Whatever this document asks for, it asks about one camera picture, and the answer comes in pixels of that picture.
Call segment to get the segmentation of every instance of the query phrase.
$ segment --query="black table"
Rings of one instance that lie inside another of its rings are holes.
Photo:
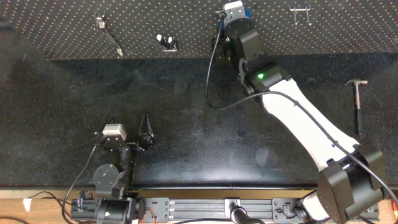
[[[135,189],[311,189],[318,171],[284,125],[254,101],[227,111],[205,103],[208,59],[71,60],[48,62],[34,51],[2,60],[0,187],[65,189],[84,166],[95,131],[109,114],[137,137],[149,113],[157,144],[136,156]],[[397,54],[292,55],[280,63],[303,94],[338,128],[355,135],[351,78],[361,86],[365,139],[384,154],[389,183],[398,187]],[[244,95],[225,65],[211,73],[217,105]],[[107,153],[95,154],[78,188]]]

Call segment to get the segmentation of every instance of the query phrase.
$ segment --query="perforated metal panel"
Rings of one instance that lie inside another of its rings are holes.
[[[124,50],[123,58],[210,57],[218,15],[227,1],[200,0],[1,0],[0,16],[48,58],[119,58],[95,29],[95,12]],[[398,52],[398,1],[247,0],[269,55]],[[289,6],[310,6],[297,12]],[[165,53],[157,34],[174,36],[177,53]]]

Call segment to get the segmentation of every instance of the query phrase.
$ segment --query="hammer head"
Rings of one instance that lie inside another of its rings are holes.
[[[349,84],[349,83],[354,83],[354,85],[359,85],[359,84],[368,84],[367,80],[360,80],[358,78],[353,78],[352,80],[348,81],[345,85]]]

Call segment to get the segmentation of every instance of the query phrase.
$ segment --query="black tabletop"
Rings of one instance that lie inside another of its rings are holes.
[[[355,137],[352,78],[360,87],[366,137],[384,154],[398,187],[398,57],[396,54],[271,57],[338,128]],[[65,189],[84,166],[95,131],[112,113],[137,138],[149,113],[157,144],[136,155],[135,189],[316,187],[318,170],[304,147],[254,100],[226,111],[205,102],[208,59],[71,60],[18,58],[0,88],[0,187]],[[226,65],[211,73],[210,99],[244,97]],[[95,154],[78,183],[106,162]]]

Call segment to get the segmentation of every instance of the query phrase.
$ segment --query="hammer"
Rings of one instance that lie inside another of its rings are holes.
[[[363,127],[362,127],[362,114],[361,114],[361,105],[359,103],[359,84],[368,84],[367,80],[360,80],[358,78],[354,78],[348,81],[345,85],[349,83],[354,83],[355,86],[355,104],[356,104],[356,130],[359,136],[363,136]]]

